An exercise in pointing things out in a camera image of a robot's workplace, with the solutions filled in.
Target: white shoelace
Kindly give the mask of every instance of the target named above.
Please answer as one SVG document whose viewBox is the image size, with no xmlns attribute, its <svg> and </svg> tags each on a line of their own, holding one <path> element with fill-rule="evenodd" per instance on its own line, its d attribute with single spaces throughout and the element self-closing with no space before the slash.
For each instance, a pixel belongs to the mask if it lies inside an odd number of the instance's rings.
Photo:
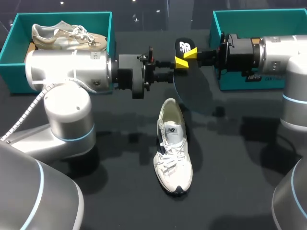
<svg viewBox="0 0 307 230">
<path fill-rule="evenodd" d="M 93 35 L 88 34 L 87 30 L 81 26 L 81 25 L 72 25 L 74 27 L 74 30 L 70 34 L 70 36 L 78 36 L 81 37 L 83 40 L 84 38 L 87 38 L 88 43 L 93 44 L 95 37 Z"/>
<path fill-rule="evenodd" d="M 166 153 L 158 153 L 160 157 L 160 161 L 157 163 L 162 164 L 165 168 L 164 172 L 166 172 L 168 169 L 171 167 L 176 166 L 176 164 L 179 161 L 183 161 L 185 159 L 185 154 L 184 154 L 184 144 L 186 143 L 186 139 L 183 138 L 182 142 L 178 144 L 168 144 L 164 140 L 162 143 L 160 143 L 160 146 L 164 146 L 166 149 Z"/>
</svg>

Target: new balance shoe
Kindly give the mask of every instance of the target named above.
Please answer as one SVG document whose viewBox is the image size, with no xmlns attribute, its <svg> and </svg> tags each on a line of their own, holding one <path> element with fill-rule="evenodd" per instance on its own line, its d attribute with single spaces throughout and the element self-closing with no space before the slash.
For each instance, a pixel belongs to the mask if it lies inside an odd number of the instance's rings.
<svg viewBox="0 0 307 230">
<path fill-rule="evenodd" d="M 39 49 L 91 50 L 106 49 L 106 37 L 88 33 L 81 25 L 70 25 L 64 21 L 54 26 L 32 26 L 32 39 Z"/>
<path fill-rule="evenodd" d="M 154 170 L 168 192 L 181 195 L 191 185 L 193 169 L 183 115 L 173 98 L 167 99 L 162 106 L 157 134 L 159 149 L 153 159 Z"/>
</svg>

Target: n logo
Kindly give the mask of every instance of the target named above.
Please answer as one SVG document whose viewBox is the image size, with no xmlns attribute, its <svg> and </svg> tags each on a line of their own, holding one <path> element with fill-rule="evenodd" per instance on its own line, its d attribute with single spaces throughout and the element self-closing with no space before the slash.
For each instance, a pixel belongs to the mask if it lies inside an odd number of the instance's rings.
<svg viewBox="0 0 307 230">
<path fill-rule="evenodd" d="M 182 53 L 187 53 L 188 51 L 191 50 L 191 46 L 189 43 L 179 42 L 179 46 L 180 46 L 180 51 Z"/>
</svg>

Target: shoe logo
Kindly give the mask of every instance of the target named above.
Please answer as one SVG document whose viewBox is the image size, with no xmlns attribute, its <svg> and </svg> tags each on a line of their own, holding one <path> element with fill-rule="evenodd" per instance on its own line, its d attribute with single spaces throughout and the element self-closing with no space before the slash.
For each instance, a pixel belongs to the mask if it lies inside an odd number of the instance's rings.
<svg viewBox="0 0 307 230">
<path fill-rule="evenodd" d="M 168 132 L 174 132 L 175 131 L 175 129 L 174 128 L 168 128 L 168 130 L 167 130 Z"/>
<path fill-rule="evenodd" d="M 188 51 L 191 50 L 191 46 L 189 43 L 179 42 L 179 46 L 180 46 L 180 51 L 182 53 L 187 53 Z"/>
</svg>

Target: shoe box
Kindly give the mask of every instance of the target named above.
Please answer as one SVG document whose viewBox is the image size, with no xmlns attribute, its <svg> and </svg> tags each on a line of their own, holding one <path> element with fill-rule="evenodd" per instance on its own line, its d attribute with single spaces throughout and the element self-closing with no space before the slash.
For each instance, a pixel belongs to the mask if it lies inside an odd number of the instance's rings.
<svg viewBox="0 0 307 230">
<path fill-rule="evenodd" d="M 26 54 L 34 49 L 31 39 L 33 24 L 53 26 L 60 21 L 82 25 L 87 31 L 107 37 L 107 52 L 115 56 L 112 12 L 19 13 L 0 53 L 0 75 L 11 93 L 33 93 L 25 76 Z"/>
<path fill-rule="evenodd" d="M 237 34 L 239 38 L 307 35 L 307 10 L 214 11 L 210 29 L 210 48 L 215 49 L 219 46 L 222 32 Z M 222 71 L 218 83 L 220 90 L 283 89 L 284 77 L 259 75 L 242 77 L 241 72 Z"/>
</svg>

